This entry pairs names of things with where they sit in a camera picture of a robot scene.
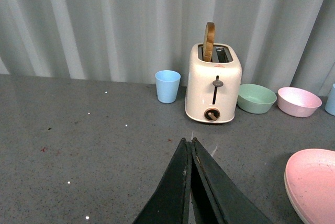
blue cup rim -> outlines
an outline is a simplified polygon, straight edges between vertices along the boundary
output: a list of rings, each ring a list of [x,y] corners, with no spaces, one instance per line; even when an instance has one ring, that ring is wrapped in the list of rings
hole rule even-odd
[[[161,77],[158,77],[158,75],[162,72],[170,72],[170,73],[173,73],[175,75],[174,79],[173,80],[164,80],[162,79]],[[162,70],[162,71],[158,71],[156,72],[155,74],[155,78],[159,81],[163,81],[163,82],[175,82],[175,81],[178,81],[180,78],[181,78],[181,75],[176,72],[176,71],[171,71],[171,70]]]

plastic cup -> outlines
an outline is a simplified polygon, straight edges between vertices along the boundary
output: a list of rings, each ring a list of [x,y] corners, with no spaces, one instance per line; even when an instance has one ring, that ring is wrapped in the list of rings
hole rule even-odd
[[[155,74],[158,100],[162,103],[175,102],[180,82],[180,74],[175,71],[159,71]]]
[[[329,114],[335,116],[335,84],[330,90],[325,109]]]

toaster lever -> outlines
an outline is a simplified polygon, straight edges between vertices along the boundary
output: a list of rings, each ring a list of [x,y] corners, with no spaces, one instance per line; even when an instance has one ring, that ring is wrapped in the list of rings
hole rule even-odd
[[[221,80],[216,79],[216,80],[213,81],[213,85],[214,85],[215,87],[221,87],[221,86],[224,85],[224,83],[223,83]]]

toaster knob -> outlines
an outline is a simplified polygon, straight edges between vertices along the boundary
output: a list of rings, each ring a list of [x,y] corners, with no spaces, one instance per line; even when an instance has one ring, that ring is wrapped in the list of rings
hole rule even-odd
[[[220,112],[215,108],[210,108],[205,111],[205,118],[208,121],[216,121],[220,117]]]
[[[221,87],[221,86],[224,85],[224,83],[223,83],[221,80],[216,79],[216,80],[213,81],[213,85],[214,85],[215,87]]]

bowl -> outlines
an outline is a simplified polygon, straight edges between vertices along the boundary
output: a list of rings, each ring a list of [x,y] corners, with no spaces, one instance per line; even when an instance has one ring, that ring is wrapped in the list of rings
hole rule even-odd
[[[294,117],[309,117],[321,104],[318,96],[304,89],[283,87],[278,90],[279,109]]]
[[[335,152],[305,149],[286,164],[285,189],[305,224],[331,224],[335,220]]]
[[[237,104],[249,113],[262,114],[266,113],[276,100],[276,94],[268,88],[256,84],[242,84]]]

